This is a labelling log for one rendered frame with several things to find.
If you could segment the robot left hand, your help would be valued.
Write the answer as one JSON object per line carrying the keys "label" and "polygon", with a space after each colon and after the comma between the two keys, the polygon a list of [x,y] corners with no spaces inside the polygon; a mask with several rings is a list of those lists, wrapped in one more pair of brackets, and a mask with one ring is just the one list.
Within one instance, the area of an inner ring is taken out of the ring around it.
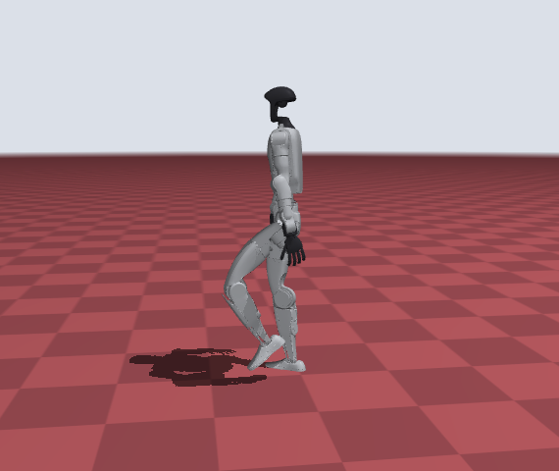
{"label": "robot left hand", "polygon": [[283,230],[283,235],[286,236],[286,240],[284,242],[285,246],[284,246],[283,251],[281,253],[280,260],[283,259],[283,256],[284,256],[285,252],[287,251],[287,253],[288,253],[288,264],[287,264],[287,266],[290,266],[290,264],[291,264],[291,253],[292,253],[292,257],[293,257],[293,264],[292,265],[295,266],[296,265],[296,254],[295,254],[295,252],[296,252],[297,253],[297,258],[298,258],[297,263],[300,264],[301,263],[301,256],[300,256],[299,250],[301,251],[303,261],[305,260],[306,256],[305,256],[305,253],[304,253],[302,242],[296,236],[298,234],[297,227],[296,227],[295,232],[288,234],[286,232],[285,224],[282,224],[282,230]]}

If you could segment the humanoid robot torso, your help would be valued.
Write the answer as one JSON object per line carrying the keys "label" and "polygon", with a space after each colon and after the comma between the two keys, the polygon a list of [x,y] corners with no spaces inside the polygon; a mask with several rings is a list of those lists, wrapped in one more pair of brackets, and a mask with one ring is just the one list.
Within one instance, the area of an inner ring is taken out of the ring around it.
{"label": "humanoid robot torso", "polygon": [[[301,217],[300,213],[298,212],[298,203],[293,199],[293,194],[295,193],[302,193],[303,191],[303,166],[302,166],[302,143],[301,143],[301,136],[298,130],[292,128],[284,128],[283,124],[279,124],[279,128],[275,129],[273,132],[277,131],[287,131],[289,135],[289,148],[288,148],[288,160],[289,160],[289,187],[291,189],[291,210],[294,213],[294,222],[297,227],[298,236],[300,234],[301,228]],[[278,172],[274,166],[274,157],[273,151],[270,144],[270,138],[268,141],[268,149],[267,149],[267,156],[269,159],[270,170],[272,179],[278,175]],[[275,192],[275,195],[278,195]],[[279,217],[280,210],[275,216],[275,221],[280,220]]]}

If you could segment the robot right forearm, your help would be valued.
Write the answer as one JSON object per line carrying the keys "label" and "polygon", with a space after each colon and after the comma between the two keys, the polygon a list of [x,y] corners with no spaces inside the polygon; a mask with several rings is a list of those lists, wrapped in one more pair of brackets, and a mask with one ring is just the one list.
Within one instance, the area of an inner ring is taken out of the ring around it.
{"label": "robot right forearm", "polygon": [[278,202],[276,201],[275,192],[273,191],[273,193],[274,193],[274,196],[273,196],[273,199],[272,199],[272,203],[270,205],[270,210],[271,210],[271,214],[274,215],[274,221],[275,221],[275,216],[279,211],[279,207],[278,207]]}

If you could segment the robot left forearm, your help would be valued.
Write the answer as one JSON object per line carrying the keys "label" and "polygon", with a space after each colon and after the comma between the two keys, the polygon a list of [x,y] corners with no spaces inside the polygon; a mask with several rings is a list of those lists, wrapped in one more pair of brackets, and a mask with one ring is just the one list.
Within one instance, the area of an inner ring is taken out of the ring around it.
{"label": "robot left forearm", "polygon": [[285,177],[278,176],[274,179],[274,186],[278,193],[276,195],[276,201],[279,207],[279,219],[283,224],[285,224],[286,232],[293,233],[296,231],[296,225],[294,222],[294,213],[291,210],[291,189]]}

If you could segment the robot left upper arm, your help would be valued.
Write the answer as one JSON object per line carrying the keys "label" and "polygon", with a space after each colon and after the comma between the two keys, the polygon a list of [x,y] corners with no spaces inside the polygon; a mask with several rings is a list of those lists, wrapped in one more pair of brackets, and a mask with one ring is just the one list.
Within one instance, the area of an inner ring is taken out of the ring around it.
{"label": "robot left upper arm", "polygon": [[[278,176],[285,177],[289,184],[289,160],[288,160],[288,148],[290,144],[289,135],[287,131],[277,131],[270,135],[270,144],[273,151],[274,166],[278,172]],[[275,192],[274,177],[271,180],[271,189]]]}

